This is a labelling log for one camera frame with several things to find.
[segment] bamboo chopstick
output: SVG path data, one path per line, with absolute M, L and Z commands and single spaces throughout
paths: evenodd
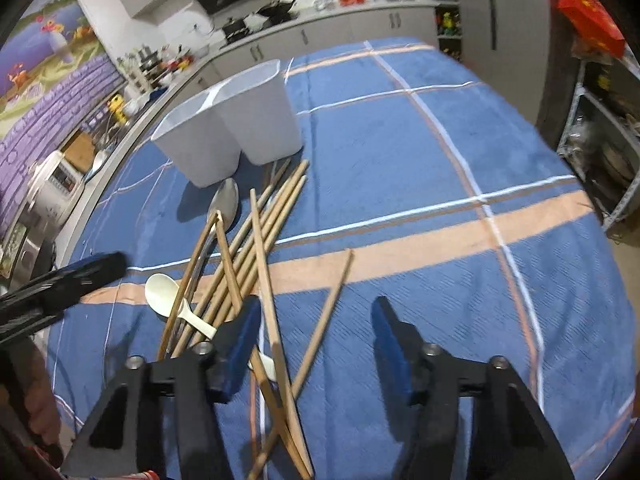
M 273 228 L 276 226 L 279 217 L 281 216 L 281 212 L 287 208 L 288 201 L 290 197 L 295 193 L 296 186 L 300 183 L 300 180 L 304 178 L 302 176 L 303 172 L 308 167 L 309 161 L 303 160 L 300 162 L 296 171 L 286 180 L 283 184 L 283 187 L 280 189 L 277 195 L 277 200 L 271 203 L 270 208 L 267 213 L 263 215 L 265 221 L 262 227 L 263 235 L 268 236 Z M 284 224 L 286 217 L 284 217 L 280 223 L 280 228 Z M 254 236 L 251 234 L 247 238 L 247 242 L 242 248 L 242 251 L 236 257 L 234 262 L 234 270 L 238 276 L 238 283 L 242 288 L 242 284 L 244 280 L 250 273 L 252 262 L 255 260 L 255 249 L 254 249 Z M 216 291 L 211 304 L 208 309 L 205 311 L 202 319 L 215 326 L 219 327 L 222 323 L 225 322 L 226 317 L 231 310 L 231 298 L 226 294 L 227 287 L 226 283 L 221 283 Z M 193 338 L 191 339 L 191 345 L 199 343 L 204 340 L 204 336 L 200 333 L 195 333 Z
M 300 189 L 302 188 L 305 182 L 306 182 L 306 176 L 302 176 L 293 194 L 295 195 L 299 194 Z M 266 243 L 267 250 L 270 250 L 273 247 L 273 244 L 275 243 L 275 239 L 280 233 L 280 229 L 282 229 L 282 226 L 284 225 L 284 222 L 287 219 L 287 216 L 289 215 L 289 212 L 292 206 L 293 204 L 290 203 L 290 201 L 288 201 L 285 208 L 282 210 L 283 213 L 276 219 L 275 225 L 271 229 L 269 233 L 269 237 L 267 238 L 267 243 Z M 238 277 L 239 282 L 242 283 L 240 288 L 241 288 L 243 298 L 247 294 L 251 293 L 257 279 L 258 279 L 258 268 L 255 262 L 255 249 L 254 249 L 251 254 L 251 259 L 244 262 L 244 265 L 242 266 L 242 269 Z M 232 312 L 230 311 L 230 308 L 231 308 L 231 298 L 230 296 L 227 296 L 225 298 L 224 303 L 220 307 L 218 315 L 216 316 L 216 319 L 213 322 L 213 326 L 217 328 L 226 320 L 232 319 L 233 316 L 232 316 Z
M 196 262 L 198 261 L 198 256 L 204 247 L 205 242 L 207 241 L 207 237 L 209 236 L 209 232 L 218 221 L 217 215 L 211 215 L 210 218 L 207 217 L 207 222 L 204 226 L 204 229 L 200 233 L 200 238 L 196 243 L 196 246 L 193 248 L 193 253 L 191 253 L 191 259 L 187 264 L 187 269 L 184 271 L 184 276 L 182 277 L 182 281 L 180 282 L 180 286 L 178 287 L 178 292 L 175 295 L 174 304 L 171 307 L 171 312 L 169 313 L 169 318 L 166 320 L 166 325 L 164 326 L 164 330 L 162 331 L 162 337 L 160 338 L 160 346 L 158 348 L 158 361 L 164 359 L 166 354 L 167 346 L 169 345 L 169 339 L 174 332 L 175 321 L 178 319 L 178 313 L 180 312 L 180 305 L 182 303 L 182 298 L 184 297 L 184 292 L 187 289 L 187 285 L 189 285 L 189 280 L 191 279 L 191 275 L 193 274 L 193 269 L 196 266 Z
M 287 167 L 289 166 L 290 162 L 291 162 L 291 158 L 288 158 L 282 163 L 282 165 L 280 166 L 280 169 L 277 171 L 277 173 L 275 174 L 275 176 L 273 177 L 269 185 L 264 189 L 264 191 L 260 195 L 260 200 L 258 200 L 258 206 L 260 208 L 263 208 L 263 206 L 267 203 L 267 200 L 273 193 L 273 190 L 276 184 L 280 181 L 280 179 L 282 178 L 282 175 L 287 170 Z M 236 254 L 236 252 L 238 252 L 240 245 L 242 244 L 242 242 L 244 241 L 244 239 L 246 238 L 247 234 L 251 229 L 251 225 L 252 225 L 251 217 L 247 217 L 244 220 L 244 223 L 242 224 L 242 226 L 240 227 L 238 234 L 236 234 L 233 241 L 231 242 L 231 245 L 229 247 L 229 251 L 231 255 L 234 255 Z M 211 301 L 213 293 L 215 292 L 216 287 L 220 283 L 223 275 L 224 275 L 224 272 L 223 272 L 222 266 L 218 266 L 218 268 L 213 273 L 213 278 L 211 279 L 211 283 L 207 287 L 207 290 L 205 291 L 203 297 L 200 299 L 196 307 L 193 309 L 193 313 L 196 316 L 201 316 L 204 313 L 207 307 L 207 304 L 209 303 L 209 301 Z M 178 339 L 178 343 L 175 346 L 174 351 L 172 352 L 172 357 L 178 357 L 178 355 L 180 355 L 184 351 L 184 349 L 187 347 L 187 344 L 192 334 L 193 334 L 193 328 L 191 327 L 191 325 L 188 325 L 188 324 L 185 325 L 184 330 L 180 335 L 180 339 Z
M 242 296 L 240 293 L 240 288 L 238 287 L 238 281 L 236 280 L 234 264 L 231 260 L 229 247 L 226 244 L 225 231 L 221 226 L 218 227 L 219 225 L 220 223 L 216 224 L 216 231 L 218 233 L 218 245 L 220 247 L 220 255 L 222 256 L 223 269 L 225 269 L 226 282 L 228 283 L 229 293 L 231 295 L 234 311 L 237 315 L 242 308 Z M 280 409 L 275 394 L 271 389 L 271 383 L 267 378 L 267 372 L 264 369 L 262 359 L 260 358 L 260 352 L 258 351 L 257 347 L 254 347 L 254 351 L 251 354 L 249 362 L 251 363 L 251 366 L 254 370 L 255 378 L 260 386 L 260 391 L 262 392 L 262 396 L 264 397 L 264 402 L 267 404 L 267 407 L 271 413 L 271 418 L 273 419 L 276 430 L 282 436 L 282 441 L 285 444 L 285 447 L 287 448 L 287 451 L 289 452 L 289 455 L 291 456 L 296 469 L 298 470 L 302 478 L 311 478 L 310 471 L 305 466 L 305 463 L 300 456 L 299 450 L 296 447 L 295 442 L 293 441 L 293 438 L 290 434 L 289 428 L 287 427 L 285 414 Z
M 291 392 L 293 393 L 294 399 L 297 399 L 300 391 L 302 390 L 302 386 L 306 381 L 306 377 L 309 374 L 309 370 L 311 370 L 311 366 L 316 358 L 316 354 L 318 353 L 318 349 L 320 348 L 320 343 L 322 342 L 322 338 L 324 337 L 324 332 L 326 331 L 326 327 L 329 323 L 329 319 L 331 314 L 334 311 L 335 303 L 337 302 L 338 295 L 340 294 L 340 290 L 344 285 L 344 282 L 347 279 L 347 275 L 349 274 L 349 269 L 351 267 L 351 261 L 353 259 L 353 251 L 351 249 L 347 249 L 345 251 L 347 253 L 344 267 L 342 268 L 342 272 L 340 274 L 340 278 L 335 283 L 329 295 L 324 300 L 324 306 L 322 307 L 322 312 L 320 314 L 320 318 L 318 320 L 318 324 L 311 335 L 311 339 L 309 340 L 309 345 L 306 347 L 305 355 L 302 358 L 302 364 L 300 365 L 300 370 L 296 374 L 296 379 L 293 381 L 291 385 Z M 249 475 L 247 476 L 247 480 L 257 480 L 260 476 L 262 468 L 266 464 L 271 451 L 274 446 L 278 443 L 278 432 L 275 430 L 271 430 L 269 432 L 269 436 L 265 441 L 260 453 L 255 459 L 254 466 L 252 467 Z
M 271 343 L 271 356 L 273 357 L 276 367 L 278 389 L 280 390 L 280 397 L 282 398 L 282 405 L 287 416 L 291 436 L 293 437 L 296 447 L 302 456 L 302 460 L 305 462 L 306 469 L 311 473 L 313 472 L 313 466 L 311 464 L 309 451 L 306 448 L 305 437 L 302 433 L 302 426 L 300 425 L 300 416 L 298 415 L 296 401 L 293 399 L 293 394 L 291 393 L 291 381 L 289 379 L 289 372 L 287 371 L 287 362 L 284 357 L 284 350 L 282 349 L 280 329 L 278 327 L 278 318 L 276 316 L 276 307 L 273 303 L 273 291 L 271 290 L 267 255 L 264 251 L 264 243 L 262 241 L 260 213 L 258 212 L 255 189 L 252 189 L 249 192 L 249 197 L 251 201 L 251 218 L 254 223 L 255 259 L 258 266 L 258 277 L 260 278 L 262 308 Z

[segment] wall mural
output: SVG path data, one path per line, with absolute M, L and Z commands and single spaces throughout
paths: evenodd
M 124 82 L 76 0 L 34 0 L 0 49 L 0 237 L 30 168 Z

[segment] white countertop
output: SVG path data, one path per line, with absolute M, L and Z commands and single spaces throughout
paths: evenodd
M 252 41 L 259 40 L 270 34 L 274 34 L 287 28 L 303 25 L 304 23 L 314 22 L 316 20 L 323 20 L 325 18 L 331 18 L 339 16 L 341 14 L 349 14 L 352 12 L 363 12 L 366 10 L 377 9 L 395 9 L 398 7 L 436 7 L 439 5 L 455 5 L 456 2 L 439 1 L 439 0 L 415 0 L 415 1 L 400 1 L 400 2 L 387 2 L 387 1 L 373 1 L 365 4 L 353 5 L 347 7 L 340 7 L 336 4 L 334 9 L 315 10 L 314 8 L 300 9 L 299 16 L 290 22 L 281 23 L 274 27 L 254 32 L 253 34 L 242 38 L 242 40 L 236 41 L 231 45 L 224 45 L 219 49 L 213 49 L 209 55 L 194 62 L 188 67 L 185 72 L 180 74 L 178 78 L 171 84 L 167 92 L 165 92 L 160 98 L 153 103 L 146 112 L 138 118 L 136 124 L 129 130 L 127 135 L 122 139 L 120 144 L 116 147 L 114 152 L 109 157 L 108 161 L 102 167 L 102 169 L 86 184 L 82 196 L 78 201 L 78 204 L 74 208 L 71 216 L 66 221 L 64 227 L 56 237 L 56 264 L 58 266 L 65 266 L 69 263 L 71 254 L 78 243 L 80 235 L 86 226 L 86 223 L 94 211 L 95 206 L 98 203 L 102 193 L 104 192 L 107 184 L 111 180 L 111 177 L 116 173 L 121 162 L 124 161 L 130 150 L 135 147 L 140 136 L 144 133 L 147 127 L 153 120 L 162 113 L 162 110 L 169 104 L 169 102 L 178 94 L 178 92 L 191 80 L 193 80 L 198 72 L 204 68 L 204 66 L 223 54 L 243 46 L 244 44 L 251 43 Z

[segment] human hand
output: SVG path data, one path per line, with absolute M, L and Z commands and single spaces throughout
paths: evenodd
M 60 437 L 60 414 L 44 359 L 37 350 L 31 358 L 31 377 L 32 382 L 24 394 L 24 407 L 30 414 L 29 428 L 39 434 L 45 444 L 56 444 Z

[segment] screw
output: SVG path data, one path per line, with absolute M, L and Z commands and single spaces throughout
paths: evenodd
M 426 355 L 433 356 L 433 355 L 440 354 L 440 352 L 442 352 L 442 348 L 440 348 L 440 345 L 436 343 L 425 343 L 424 346 L 422 347 L 422 351 Z
M 489 364 L 494 368 L 498 368 L 498 370 L 506 370 L 510 366 L 508 359 L 501 355 L 492 357 Z
M 203 341 L 193 347 L 193 351 L 198 355 L 206 355 L 213 350 L 213 345 L 209 341 Z
M 144 363 L 145 358 L 143 358 L 142 355 L 132 355 L 131 357 L 127 358 L 124 364 L 129 370 L 137 370 Z

